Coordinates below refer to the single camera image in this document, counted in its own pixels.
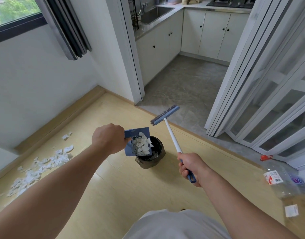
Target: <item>kitchen sink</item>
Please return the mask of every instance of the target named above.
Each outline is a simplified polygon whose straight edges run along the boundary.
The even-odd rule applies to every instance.
[[[141,23],[142,24],[151,24],[153,21],[157,20],[161,16],[165,15],[166,13],[170,12],[172,9],[171,7],[154,7],[150,11],[145,12],[141,16]]]

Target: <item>trash can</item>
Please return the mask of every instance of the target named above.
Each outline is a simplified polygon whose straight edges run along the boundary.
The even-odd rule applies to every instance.
[[[137,156],[135,159],[143,169],[149,169],[156,166],[166,155],[165,148],[157,137],[150,136],[150,140],[153,144],[152,155]]]

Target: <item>green tree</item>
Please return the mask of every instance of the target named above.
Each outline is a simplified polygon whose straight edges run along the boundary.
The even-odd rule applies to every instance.
[[[38,12],[40,12],[40,9],[34,0],[4,0],[0,4],[0,24]]]

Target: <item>person's left hand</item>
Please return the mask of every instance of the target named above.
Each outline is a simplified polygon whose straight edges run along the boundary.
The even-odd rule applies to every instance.
[[[92,136],[92,146],[105,148],[110,154],[118,153],[126,147],[131,138],[125,138],[124,129],[112,123],[95,129]]]

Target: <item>blue broom head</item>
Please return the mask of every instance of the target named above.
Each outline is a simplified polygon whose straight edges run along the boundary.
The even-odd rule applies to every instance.
[[[155,126],[158,123],[162,122],[164,120],[164,118],[167,118],[168,116],[170,116],[171,114],[175,113],[177,110],[179,110],[179,106],[177,105],[173,105],[170,108],[168,108],[167,110],[165,110],[163,113],[161,113],[160,115],[156,116],[153,120],[150,121],[150,124]]]

